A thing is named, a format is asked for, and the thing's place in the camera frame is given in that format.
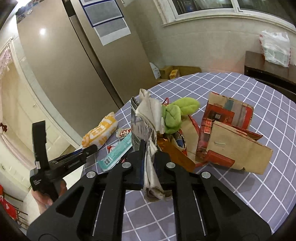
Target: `plastic bag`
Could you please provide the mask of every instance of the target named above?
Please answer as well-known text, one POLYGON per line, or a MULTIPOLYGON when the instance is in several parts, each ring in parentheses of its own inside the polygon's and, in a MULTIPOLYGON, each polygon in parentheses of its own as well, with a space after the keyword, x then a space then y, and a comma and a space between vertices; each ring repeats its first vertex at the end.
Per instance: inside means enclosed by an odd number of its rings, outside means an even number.
POLYGON ((153 63, 150 63, 150 66, 153 71, 154 77, 157 80, 160 77, 159 69, 153 63))
POLYGON ((95 144, 100 149, 116 130, 118 121, 115 119, 114 112, 106 115, 99 125, 90 130, 82 139, 82 148, 87 148, 95 144))
POLYGON ((269 33, 266 30, 260 34, 262 53, 265 60, 284 67, 289 67, 291 47, 288 34, 269 33))

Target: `green plush toy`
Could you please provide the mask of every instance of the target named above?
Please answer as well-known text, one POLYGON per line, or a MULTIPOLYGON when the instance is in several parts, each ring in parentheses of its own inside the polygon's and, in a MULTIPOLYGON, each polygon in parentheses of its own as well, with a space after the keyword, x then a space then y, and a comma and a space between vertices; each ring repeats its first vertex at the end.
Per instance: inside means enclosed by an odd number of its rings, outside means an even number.
POLYGON ((181 116, 192 115, 200 107, 200 103, 190 97, 184 97, 165 106, 162 105, 165 133, 173 134, 181 127, 181 116))

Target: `door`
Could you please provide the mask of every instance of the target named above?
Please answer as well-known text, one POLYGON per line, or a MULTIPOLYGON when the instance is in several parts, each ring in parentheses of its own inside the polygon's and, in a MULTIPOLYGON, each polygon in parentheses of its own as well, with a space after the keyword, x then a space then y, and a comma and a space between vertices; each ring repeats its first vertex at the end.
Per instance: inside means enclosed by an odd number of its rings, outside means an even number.
POLYGON ((6 134, 34 164, 32 123, 46 121, 48 160, 59 157, 70 145, 35 103, 28 87, 21 81, 14 63, 2 79, 2 106, 6 134))

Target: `lace curtain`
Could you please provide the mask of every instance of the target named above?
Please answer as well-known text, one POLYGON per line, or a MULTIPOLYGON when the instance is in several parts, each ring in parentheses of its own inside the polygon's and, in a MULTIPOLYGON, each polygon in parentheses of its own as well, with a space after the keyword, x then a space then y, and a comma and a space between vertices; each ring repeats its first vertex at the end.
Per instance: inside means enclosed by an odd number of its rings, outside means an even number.
POLYGON ((0 54, 0 82, 6 71, 9 71, 8 65, 12 63, 11 51, 7 46, 0 54))
MULTIPOLYGON (((6 47, 4 47, 4 50, 2 51, 2 53, 0 54, 0 123, 3 122, 3 107, 2 107, 3 103, 1 100, 3 77, 5 73, 9 71, 9 67, 8 67, 9 64, 13 62, 11 48, 13 48, 13 46, 10 40, 6 45, 6 47)), ((14 143, 14 141, 11 138, 9 138, 9 136, 5 133, 6 128, 3 128, 3 126, 5 126, 5 123, 3 123, 2 126, 0 127, 0 141, 20 161, 20 163, 23 164, 23 166, 25 166, 29 170, 33 169, 35 167, 34 164, 31 161, 29 161, 18 150, 16 143, 14 143)))

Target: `cardboard box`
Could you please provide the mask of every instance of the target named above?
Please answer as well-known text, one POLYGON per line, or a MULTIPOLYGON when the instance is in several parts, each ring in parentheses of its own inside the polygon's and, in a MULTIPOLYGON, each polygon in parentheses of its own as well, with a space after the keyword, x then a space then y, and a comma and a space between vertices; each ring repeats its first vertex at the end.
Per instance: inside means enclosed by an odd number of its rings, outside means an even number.
POLYGON ((170 80, 180 77, 180 71, 178 69, 173 69, 170 73, 170 80))
POLYGON ((162 79, 166 79, 169 80, 170 79, 170 73, 173 70, 173 66, 169 65, 169 66, 164 66, 163 68, 159 69, 160 72, 160 77, 162 79))
POLYGON ((160 78, 161 79, 170 79, 170 73, 172 70, 178 69, 180 71, 180 76, 185 76, 189 74, 195 74, 195 73, 201 73, 202 70, 200 67, 194 67, 194 66, 164 66, 163 68, 159 69, 160 72, 160 78))
POLYGON ((162 83, 162 82, 165 82, 165 81, 168 81, 168 80, 167 79, 158 78, 156 81, 158 83, 162 83))
POLYGON ((180 71, 181 76, 202 72, 202 69, 200 67, 195 67, 195 66, 173 66, 173 68, 178 69, 180 71))

